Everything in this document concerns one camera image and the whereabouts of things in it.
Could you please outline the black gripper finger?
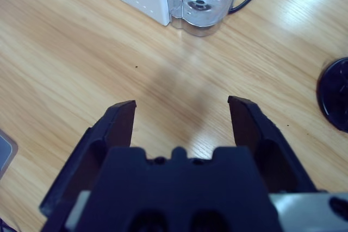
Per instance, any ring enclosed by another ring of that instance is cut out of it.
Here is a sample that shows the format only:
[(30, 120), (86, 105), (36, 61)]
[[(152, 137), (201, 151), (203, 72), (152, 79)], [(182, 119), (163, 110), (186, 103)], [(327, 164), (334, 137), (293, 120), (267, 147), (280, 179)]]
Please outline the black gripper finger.
[(116, 103), (86, 130), (39, 206), (44, 226), (62, 227), (80, 193), (92, 190), (109, 150), (131, 145), (135, 108), (135, 101)]
[(270, 193), (318, 192), (278, 127), (251, 100), (229, 96), (235, 144), (249, 148)]

